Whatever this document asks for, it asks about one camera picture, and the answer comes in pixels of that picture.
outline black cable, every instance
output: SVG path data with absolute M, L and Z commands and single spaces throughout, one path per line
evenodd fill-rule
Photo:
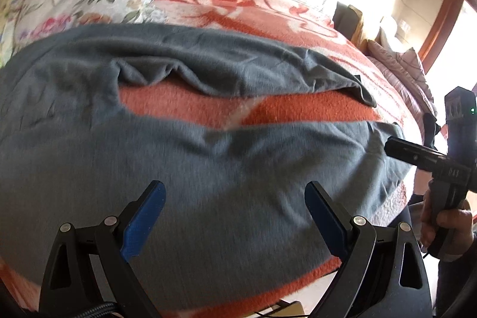
M 262 318 L 277 318 L 277 317 L 274 317 L 273 315 L 270 315 L 270 314 L 273 314 L 273 312 L 269 312 L 268 314 L 261 314 L 261 313 L 258 313 L 258 312 L 254 312 L 254 314 L 257 314 L 257 315 L 260 315 Z M 308 318 L 308 314 L 307 315 L 286 315 L 286 316 L 280 316 L 280 318 Z
M 110 313 L 118 312 L 118 304 L 114 302 L 105 302 L 93 308 L 84 310 L 68 318 L 101 318 Z

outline bed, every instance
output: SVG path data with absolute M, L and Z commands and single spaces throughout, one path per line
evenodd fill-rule
M 77 5 L 79 1 L 72 1 L 70 7 L 71 4 Z M 109 1 L 85 0 L 82 4 L 100 7 L 101 2 Z M 120 90 L 121 101 L 138 115 L 174 118 L 224 131 L 271 123 L 370 120 L 398 123 L 407 140 L 421 142 L 418 123 L 402 96 L 371 60 L 333 29 L 331 17 L 336 6 L 335 0 L 142 1 L 143 4 L 129 9 L 122 6 L 121 12 L 111 11 L 108 14 L 100 13 L 99 9 L 89 9 L 82 10 L 82 14 L 70 13 L 59 19 L 58 8 L 41 6 L 45 0 L 9 0 L 9 14 L 5 19 L 3 43 L 0 46 L 3 58 L 8 57 L 10 60 L 12 54 L 32 42 L 81 24 L 165 21 L 189 27 L 233 30 L 293 46 L 311 48 L 324 54 L 351 74 L 360 76 L 364 87 L 374 96 L 376 107 L 365 106 L 341 91 L 231 100 L 226 97 L 205 96 L 174 78 L 143 88 L 124 86 Z M 27 8 L 34 8 L 27 13 L 25 5 L 28 5 Z M 10 44 L 6 44 L 8 36 L 11 38 Z M 410 171 L 397 187 L 387 190 L 389 193 L 386 199 L 369 215 L 376 224 L 388 224 L 403 209 L 413 192 L 413 171 Z M 243 316 L 302 288 L 331 272 L 338 265 L 338 260 L 331 258 L 321 266 L 302 273 L 298 278 L 285 277 L 272 285 L 264 284 L 250 295 L 242 295 L 236 299 L 230 296 L 221 299 L 220 295 L 204 296 L 203 305 L 194 302 L 185 304 L 183 309 L 166 308 L 166 311 L 162 312 L 165 316 L 172 317 L 185 313 L 181 310 L 187 310 L 188 316 L 195 318 Z M 20 303 L 31 309 L 37 307 L 38 286 L 22 279 L 6 264 L 2 266 L 0 275 Z

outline black handheld device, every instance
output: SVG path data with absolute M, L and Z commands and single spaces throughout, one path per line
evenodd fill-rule
M 469 190 L 477 192 L 477 107 L 472 91 L 457 87 L 445 95 L 445 122 L 447 155 L 395 137 L 390 137 L 385 145 L 388 156 L 432 173 L 429 188 L 434 225 L 440 211 L 460 208 Z M 454 230 L 438 227 L 436 238 L 428 248 L 430 255 L 444 258 L 453 234 Z

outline floral pillow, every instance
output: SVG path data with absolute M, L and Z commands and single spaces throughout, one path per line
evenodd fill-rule
M 24 0 L 14 33 L 14 52 L 41 38 L 90 23 L 166 21 L 154 0 Z

